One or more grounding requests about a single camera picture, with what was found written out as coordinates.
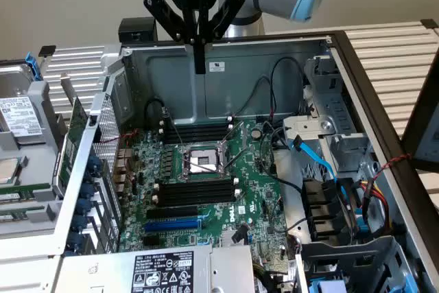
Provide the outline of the dark framed computer case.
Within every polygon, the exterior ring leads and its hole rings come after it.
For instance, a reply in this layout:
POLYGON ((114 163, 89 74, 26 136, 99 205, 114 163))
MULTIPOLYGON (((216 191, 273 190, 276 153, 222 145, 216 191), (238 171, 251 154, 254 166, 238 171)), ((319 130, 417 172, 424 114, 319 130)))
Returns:
POLYGON ((439 48, 401 139, 439 213, 439 48))

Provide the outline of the blue expansion slot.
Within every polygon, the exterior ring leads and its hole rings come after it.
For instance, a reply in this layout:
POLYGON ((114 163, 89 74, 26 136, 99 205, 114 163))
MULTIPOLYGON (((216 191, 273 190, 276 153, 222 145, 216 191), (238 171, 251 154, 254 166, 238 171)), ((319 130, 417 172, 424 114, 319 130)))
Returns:
POLYGON ((147 222, 144 226, 146 233, 164 232, 164 231, 183 231, 198 229, 198 219, 177 219, 166 222, 147 222))

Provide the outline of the long socket locking lever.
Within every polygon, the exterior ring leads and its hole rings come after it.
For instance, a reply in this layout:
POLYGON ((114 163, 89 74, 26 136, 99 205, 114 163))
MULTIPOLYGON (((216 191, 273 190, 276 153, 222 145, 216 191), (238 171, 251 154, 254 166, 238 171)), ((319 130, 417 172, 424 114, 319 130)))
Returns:
POLYGON ((207 156, 189 157, 188 159, 182 157, 184 167, 190 174, 202 173, 220 173, 217 159, 209 158, 207 156))

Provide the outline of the silver CPU chip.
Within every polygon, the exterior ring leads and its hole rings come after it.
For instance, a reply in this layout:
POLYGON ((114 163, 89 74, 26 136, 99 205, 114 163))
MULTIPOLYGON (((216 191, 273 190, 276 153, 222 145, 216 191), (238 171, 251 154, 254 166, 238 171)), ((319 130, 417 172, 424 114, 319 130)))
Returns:
POLYGON ((0 185, 10 184, 21 163, 20 157, 0 159, 0 185))

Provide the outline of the blue hard disk latch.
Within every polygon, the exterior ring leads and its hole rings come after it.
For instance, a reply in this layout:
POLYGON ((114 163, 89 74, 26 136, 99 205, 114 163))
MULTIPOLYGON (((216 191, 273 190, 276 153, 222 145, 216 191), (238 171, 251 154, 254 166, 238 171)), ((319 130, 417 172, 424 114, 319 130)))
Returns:
POLYGON ((37 59, 32 55, 31 52, 28 52, 25 57, 26 64, 30 67, 32 70, 32 74, 34 76, 35 81, 41 81, 42 75, 40 73, 40 67, 38 64, 37 59))

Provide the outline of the open grey PC case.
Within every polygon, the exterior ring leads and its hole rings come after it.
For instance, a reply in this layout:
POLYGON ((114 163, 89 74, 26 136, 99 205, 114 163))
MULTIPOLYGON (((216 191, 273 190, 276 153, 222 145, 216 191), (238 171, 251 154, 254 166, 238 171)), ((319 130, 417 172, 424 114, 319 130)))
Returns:
POLYGON ((123 224, 117 186, 117 157, 125 142, 142 132, 165 130, 162 118, 177 125, 255 121, 271 138, 275 179, 281 185, 289 251, 285 274, 273 274, 252 260, 255 293, 308 293, 298 284, 298 262, 311 240, 303 181, 308 161, 292 153, 283 120, 307 114, 305 63, 315 56, 332 57, 351 99, 351 114, 361 123, 373 147, 374 174, 366 183, 353 181, 357 208, 369 226, 353 244, 392 236, 401 245, 421 293, 439 293, 439 213, 431 202, 412 156, 401 142, 438 48, 429 44, 427 60, 416 67, 366 71, 359 52, 343 32, 314 32, 234 38, 206 51, 206 73, 195 72, 190 47, 173 42, 56 48, 37 58, 49 84, 49 98, 66 128, 72 105, 60 83, 67 73, 88 121, 53 231, 0 239, 0 293, 55 293, 67 257, 129 253, 119 251, 123 224), (88 157, 98 156, 102 172, 92 176, 88 157), (86 214, 82 246, 66 249, 82 183, 93 183, 95 195, 86 214))

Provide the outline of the blue card retention clip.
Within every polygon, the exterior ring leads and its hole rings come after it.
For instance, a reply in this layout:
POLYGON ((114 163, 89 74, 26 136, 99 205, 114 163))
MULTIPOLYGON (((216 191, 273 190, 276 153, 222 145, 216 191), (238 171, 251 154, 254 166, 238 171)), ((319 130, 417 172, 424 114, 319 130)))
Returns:
POLYGON ((87 160, 86 169, 92 176, 99 176, 102 172, 102 162, 98 156, 90 155, 87 160))
POLYGON ((86 214, 92 208, 92 202, 85 198, 78 198, 75 205, 75 213, 81 216, 86 216, 86 214))
POLYGON ((82 246, 84 236, 81 233, 69 231, 66 240, 66 249, 78 250, 82 246))
POLYGON ((95 186, 93 183, 82 183, 79 196, 83 199, 90 200, 95 195, 95 186))
POLYGON ((71 230, 75 232, 82 232, 88 226, 88 218, 83 215, 74 215, 71 221, 71 230))

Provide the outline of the small silver heatsink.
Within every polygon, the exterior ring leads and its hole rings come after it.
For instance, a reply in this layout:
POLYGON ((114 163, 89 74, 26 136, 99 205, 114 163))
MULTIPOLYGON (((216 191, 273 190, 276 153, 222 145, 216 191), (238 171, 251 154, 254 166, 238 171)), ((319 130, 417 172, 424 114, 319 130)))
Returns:
POLYGON ((222 231, 219 239, 220 247, 245 246, 248 245, 248 237, 244 237, 239 231, 222 231))

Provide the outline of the large black clamp block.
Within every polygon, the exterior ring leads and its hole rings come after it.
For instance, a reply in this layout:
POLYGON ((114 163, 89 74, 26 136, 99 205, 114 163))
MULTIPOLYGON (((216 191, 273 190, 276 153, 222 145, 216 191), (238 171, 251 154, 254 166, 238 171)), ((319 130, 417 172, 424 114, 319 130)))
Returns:
POLYGON ((156 19, 150 16, 124 18, 119 25, 118 37, 119 42, 124 45, 156 42, 156 19))

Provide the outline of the CPU socket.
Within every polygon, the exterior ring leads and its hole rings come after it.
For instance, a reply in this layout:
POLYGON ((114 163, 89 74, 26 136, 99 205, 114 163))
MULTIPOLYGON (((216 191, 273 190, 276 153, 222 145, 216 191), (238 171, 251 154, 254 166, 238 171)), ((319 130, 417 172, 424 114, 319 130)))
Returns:
POLYGON ((226 143, 190 143, 178 149, 176 177, 181 181, 223 179, 230 176, 226 168, 229 151, 226 143))

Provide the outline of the blue plastic cage tab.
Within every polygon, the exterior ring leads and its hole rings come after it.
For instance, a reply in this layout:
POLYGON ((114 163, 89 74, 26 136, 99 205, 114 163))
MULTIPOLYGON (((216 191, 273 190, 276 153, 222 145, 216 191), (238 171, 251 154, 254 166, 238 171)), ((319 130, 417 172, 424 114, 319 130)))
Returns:
POLYGON ((403 293, 418 293, 418 286, 414 276, 411 273, 405 275, 405 285, 403 293))

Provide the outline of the silver power supply with label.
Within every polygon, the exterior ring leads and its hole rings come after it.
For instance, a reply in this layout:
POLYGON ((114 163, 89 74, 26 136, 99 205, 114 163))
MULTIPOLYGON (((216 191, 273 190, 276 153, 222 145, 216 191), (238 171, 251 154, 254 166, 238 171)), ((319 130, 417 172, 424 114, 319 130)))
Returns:
POLYGON ((247 246, 67 257, 55 293, 255 293, 247 246))

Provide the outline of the long black expansion slot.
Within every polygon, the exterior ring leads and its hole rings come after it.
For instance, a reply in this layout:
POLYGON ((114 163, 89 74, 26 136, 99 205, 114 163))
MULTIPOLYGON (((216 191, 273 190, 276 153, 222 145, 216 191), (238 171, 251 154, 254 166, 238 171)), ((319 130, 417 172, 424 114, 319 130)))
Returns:
POLYGON ((146 211, 147 220, 164 220, 174 218, 198 217, 198 208, 196 206, 155 208, 146 211))

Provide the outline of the green Dell motherboard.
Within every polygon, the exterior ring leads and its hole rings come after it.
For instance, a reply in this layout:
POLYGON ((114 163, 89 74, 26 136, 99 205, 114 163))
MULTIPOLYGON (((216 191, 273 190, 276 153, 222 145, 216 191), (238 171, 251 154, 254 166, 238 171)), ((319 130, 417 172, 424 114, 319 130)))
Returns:
POLYGON ((157 248, 177 248, 211 245, 220 248, 222 231, 239 231, 248 237, 253 262, 273 274, 285 274, 289 251, 285 233, 284 206, 281 185, 275 179, 275 166, 270 150, 271 138, 264 133, 263 125, 255 121, 244 122, 243 130, 236 130, 227 138, 229 160, 248 149, 227 169, 236 182, 236 201, 218 204, 192 205, 198 208, 198 217, 147 220, 148 209, 158 207, 152 203, 154 183, 186 182, 176 177, 178 149, 190 143, 164 144, 164 130, 142 132, 133 142, 125 142, 117 157, 115 180, 121 192, 123 224, 119 238, 119 251, 134 252, 157 248), (255 140, 253 129, 262 136, 255 140), (166 222, 177 219, 198 219, 198 229, 146 233, 147 222, 166 222), (159 235, 159 246, 144 246, 142 238, 159 235))

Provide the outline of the grey parts rack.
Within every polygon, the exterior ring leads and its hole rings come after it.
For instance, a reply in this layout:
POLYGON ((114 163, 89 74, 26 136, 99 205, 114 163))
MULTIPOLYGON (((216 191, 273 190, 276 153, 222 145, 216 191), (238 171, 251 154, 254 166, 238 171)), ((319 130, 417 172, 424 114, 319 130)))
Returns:
POLYGON ((43 79, 32 82, 27 94, 41 120, 45 142, 18 145, 11 132, 0 132, 0 159, 21 158, 13 181, 0 187, 41 183, 49 183, 51 187, 37 191, 35 200, 0 204, 0 210, 44 207, 41 211, 27 212, 27 220, 0 222, 0 239, 49 233, 56 226, 60 209, 60 199, 53 190, 52 182, 67 128, 51 103, 48 82, 43 79))

